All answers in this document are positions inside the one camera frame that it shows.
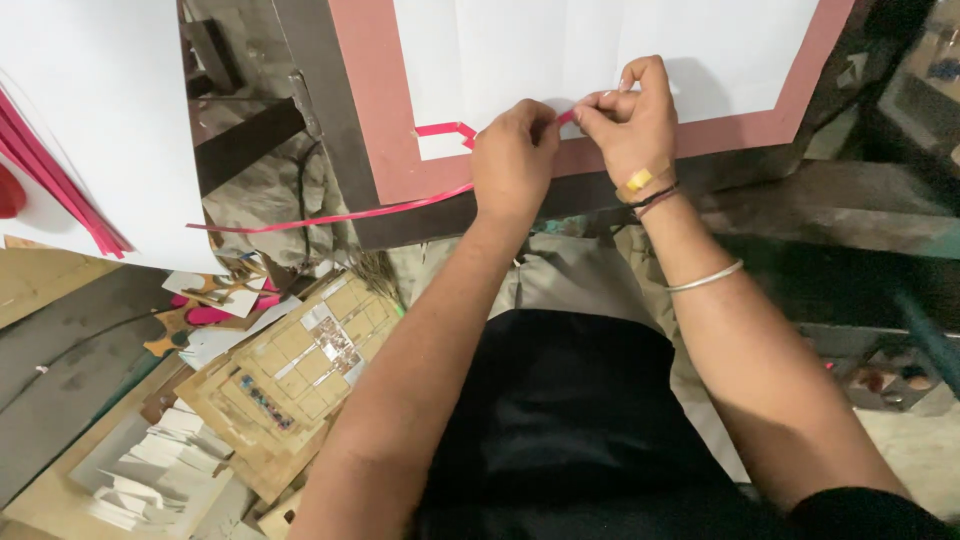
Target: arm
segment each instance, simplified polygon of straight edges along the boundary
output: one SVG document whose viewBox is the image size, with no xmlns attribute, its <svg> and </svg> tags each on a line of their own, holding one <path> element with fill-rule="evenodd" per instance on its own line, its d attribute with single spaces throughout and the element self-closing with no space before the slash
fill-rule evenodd
<svg viewBox="0 0 960 540">
<path fill-rule="evenodd" d="M 350 395 L 310 472 L 291 539 L 401 537 L 493 300 L 549 187 L 555 116 L 525 100 L 477 137 L 476 220 Z"/>
<path fill-rule="evenodd" d="M 632 62 L 621 87 L 629 89 L 637 80 L 642 92 L 594 94 L 576 110 L 582 128 L 603 149 L 616 185 L 655 157 L 676 154 L 676 113 L 662 60 Z M 671 174 L 636 198 L 670 185 Z M 642 223 L 671 285 L 734 263 L 683 195 L 650 209 Z M 673 303 L 690 358 L 767 498 L 788 511 L 832 487 L 872 487 L 909 497 L 820 359 L 746 272 L 675 293 Z"/>
</svg>

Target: silver bangle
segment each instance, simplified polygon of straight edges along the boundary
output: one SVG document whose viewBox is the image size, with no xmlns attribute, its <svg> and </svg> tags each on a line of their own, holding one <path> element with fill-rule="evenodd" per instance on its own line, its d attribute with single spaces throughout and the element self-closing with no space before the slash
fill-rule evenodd
<svg viewBox="0 0 960 540">
<path fill-rule="evenodd" d="M 722 279 L 726 278 L 727 276 L 729 276 L 729 275 L 732 274 L 733 272 L 736 272 L 736 271 L 739 270 L 740 268 L 743 268 L 743 259 L 742 259 L 742 258 L 737 259 L 736 262 L 733 264 L 733 266 L 731 266 L 730 268 L 727 268 L 726 270 L 721 270 L 721 271 L 717 272 L 716 274 L 713 274 L 712 276 L 707 276 L 707 277 L 703 278 L 702 280 L 697 280 L 696 282 L 690 282 L 690 283 L 687 283 L 686 285 L 680 285 L 680 286 L 676 286 L 676 287 L 666 287 L 666 291 L 669 292 L 669 293 L 680 292 L 680 291 L 683 291 L 683 290 L 689 290 L 689 289 L 692 289 L 692 288 L 696 288 L 696 287 L 699 287 L 699 286 L 701 286 L 701 285 L 706 285 L 707 283 L 713 283 L 713 282 L 715 282 L 715 281 L 717 281 L 717 280 L 722 280 Z"/>
</svg>

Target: workbench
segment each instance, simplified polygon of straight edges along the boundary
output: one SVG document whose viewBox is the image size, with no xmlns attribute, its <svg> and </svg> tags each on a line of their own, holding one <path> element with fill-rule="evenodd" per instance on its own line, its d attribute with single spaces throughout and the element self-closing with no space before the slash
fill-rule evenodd
<svg viewBox="0 0 960 540">
<path fill-rule="evenodd" d="M 275 0 L 276 12 L 297 68 L 309 90 L 313 112 L 323 130 L 326 154 L 350 211 L 379 208 L 371 161 L 361 133 L 348 73 L 326 0 Z M 854 8 L 850 21 L 862 21 Z M 850 31 L 851 24 L 845 33 Z M 801 162 L 814 127 L 856 92 L 837 89 L 836 77 L 848 68 L 844 36 L 827 63 L 804 123 L 790 144 L 720 152 L 678 160 L 684 190 L 698 195 L 718 189 L 776 180 Z M 539 220 L 598 211 L 623 211 L 606 172 L 554 179 Z M 386 249 L 462 234 L 476 214 L 472 192 L 420 209 L 353 222 L 361 247 Z"/>
</svg>

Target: black thread bracelet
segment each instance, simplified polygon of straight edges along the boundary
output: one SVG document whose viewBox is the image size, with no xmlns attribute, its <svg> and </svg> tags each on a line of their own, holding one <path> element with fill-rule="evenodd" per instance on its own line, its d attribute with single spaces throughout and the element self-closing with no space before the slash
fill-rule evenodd
<svg viewBox="0 0 960 540">
<path fill-rule="evenodd" d="M 647 197 L 646 199 L 643 199 L 639 203 L 630 203 L 629 205 L 627 205 L 627 207 L 631 209 L 642 209 L 643 207 L 649 205 L 650 203 L 653 203 L 658 197 L 661 197 L 663 195 L 666 195 L 667 193 L 676 191 L 677 187 L 679 186 L 680 186 L 679 182 L 674 182 L 673 185 L 671 185 L 670 187 L 661 189 L 660 191 L 654 193 L 653 195 Z"/>
</svg>

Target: black shirt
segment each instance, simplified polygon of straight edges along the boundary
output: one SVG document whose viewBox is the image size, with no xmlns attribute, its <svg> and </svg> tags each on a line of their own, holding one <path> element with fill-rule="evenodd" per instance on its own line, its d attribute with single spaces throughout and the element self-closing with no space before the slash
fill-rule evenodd
<svg viewBox="0 0 960 540">
<path fill-rule="evenodd" d="M 829 490 L 787 517 L 741 494 L 638 323 L 536 309 L 484 329 L 417 515 L 419 538 L 950 538 L 910 501 Z"/>
</svg>

